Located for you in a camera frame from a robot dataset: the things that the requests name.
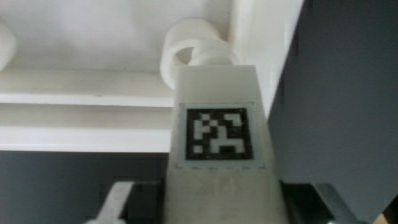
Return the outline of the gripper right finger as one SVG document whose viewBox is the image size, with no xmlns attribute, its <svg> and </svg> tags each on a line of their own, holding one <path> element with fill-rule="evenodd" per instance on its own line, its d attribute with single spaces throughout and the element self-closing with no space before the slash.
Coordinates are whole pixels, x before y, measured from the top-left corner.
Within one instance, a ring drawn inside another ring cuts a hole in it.
<svg viewBox="0 0 398 224">
<path fill-rule="evenodd" d="M 369 224 L 329 183 L 281 183 L 289 224 Z"/>
</svg>

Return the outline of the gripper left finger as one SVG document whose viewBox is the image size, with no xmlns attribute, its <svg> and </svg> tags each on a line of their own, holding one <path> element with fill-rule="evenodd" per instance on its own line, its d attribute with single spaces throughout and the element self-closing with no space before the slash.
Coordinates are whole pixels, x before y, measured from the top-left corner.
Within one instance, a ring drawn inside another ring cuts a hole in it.
<svg viewBox="0 0 398 224">
<path fill-rule="evenodd" d="M 99 211 L 83 224 L 160 224 L 163 207 L 160 181 L 117 181 Z"/>
</svg>

